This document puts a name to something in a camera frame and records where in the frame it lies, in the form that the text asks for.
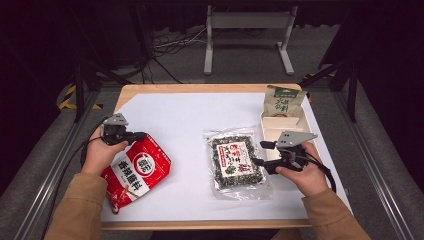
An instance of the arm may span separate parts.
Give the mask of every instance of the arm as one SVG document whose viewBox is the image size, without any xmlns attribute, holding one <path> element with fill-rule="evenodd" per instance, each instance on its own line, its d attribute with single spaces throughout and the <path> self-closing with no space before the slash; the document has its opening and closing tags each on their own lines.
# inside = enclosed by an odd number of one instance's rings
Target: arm
<svg viewBox="0 0 424 240">
<path fill-rule="evenodd" d="M 85 164 L 69 184 L 45 239 L 100 239 L 100 212 L 107 187 L 100 174 L 128 142 L 109 146 L 99 137 L 100 128 L 90 137 Z"/>
<path fill-rule="evenodd" d="M 321 162 L 312 143 L 303 143 L 302 147 Z M 302 200 L 318 239 L 370 239 L 342 200 L 328 188 L 324 173 L 315 164 L 308 164 L 302 172 L 284 167 L 275 170 L 305 195 Z"/>
</svg>

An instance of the white paper sheet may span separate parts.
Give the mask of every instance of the white paper sheet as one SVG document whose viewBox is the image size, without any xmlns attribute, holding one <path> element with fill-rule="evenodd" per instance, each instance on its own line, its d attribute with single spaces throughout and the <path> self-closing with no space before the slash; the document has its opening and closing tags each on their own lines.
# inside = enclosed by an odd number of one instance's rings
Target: white paper sheet
<svg viewBox="0 0 424 240">
<path fill-rule="evenodd" d="M 260 126 L 264 93 L 155 93 L 139 94 L 118 112 L 129 122 L 128 131 L 149 133 L 172 161 L 170 174 L 118 215 L 105 201 L 102 220 L 201 221 L 307 219 L 296 186 L 280 175 L 269 177 L 271 200 L 217 200 L 212 195 L 210 160 L 203 132 L 211 129 Z M 302 103 L 309 128 L 324 164 L 331 169 L 338 195 L 350 208 L 344 188 L 328 153 L 309 102 Z"/>
</svg>

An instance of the human hand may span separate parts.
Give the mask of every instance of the human hand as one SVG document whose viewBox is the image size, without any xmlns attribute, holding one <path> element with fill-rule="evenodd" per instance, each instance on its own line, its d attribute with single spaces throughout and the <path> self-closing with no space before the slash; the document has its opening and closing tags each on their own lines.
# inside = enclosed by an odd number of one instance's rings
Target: human hand
<svg viewBox="0 0 424 240">
<path fill-rule="evenodd" d="M 87 146 L 87 156 L 81 173 L 90 173 L 99 176 L 112 163 L 115 155 L 128 146 L 127 141 L 112 146 L 107 145 L 100 138 L 100 127 L 91 135 L 90 141 Z"/>
<path fill-rule="evenodd" d="M 302 147 L 306 153 L 312 155 L 322 163 L 314 144 L 304 142 L 302 143 Z M 277 167 L 275 171 L 293 181 L 305 197 L 316 195 L 328 189 L 325 174 L 315 164 L 309 163 L 301 172 L 285 167 Z"/>
</svg>

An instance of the clear plastic bag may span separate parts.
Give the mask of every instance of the clear plastic bag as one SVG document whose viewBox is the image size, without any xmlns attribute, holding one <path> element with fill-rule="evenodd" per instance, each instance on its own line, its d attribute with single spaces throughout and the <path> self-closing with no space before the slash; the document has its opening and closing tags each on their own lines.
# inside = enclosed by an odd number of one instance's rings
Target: clear plastic bag
<svg viewBox="0 0 424 240">
<path fill-rule="evenodd" d="M 231 128 L 204 133 L 212 175 L 212 191 L 223 200 L 270 199 L 268 175 L 256 166 L 255 128 Z"/>
</svg>

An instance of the food package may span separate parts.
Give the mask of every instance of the food package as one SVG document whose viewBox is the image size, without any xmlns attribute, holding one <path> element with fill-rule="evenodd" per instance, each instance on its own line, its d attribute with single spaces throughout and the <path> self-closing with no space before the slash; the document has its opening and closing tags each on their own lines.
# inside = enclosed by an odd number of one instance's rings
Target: food package
<svg viewBox="0 0 424 240">
<path fill-rule="evenodd" d="M 228 128 L 204 133 L 208 146 L 212 193 L 221 200 L 265 200 L 272 194 L 263 168 L 253 164 L 258 157 L 255 128 Z"/>
<path fill-rule="evenodd" d="M 108 182 L 112 212 L 118 214 L 122 207 L 150 191 L 169 174 L 170 167 L 171 160 L 149 134 L 134 142 L 102 173 Z"/>
<path fill-rule="evenodd" d="M 268 85 L 264 99 L 264 117 L 299 117 L 307 92 Z"/>
</svg>

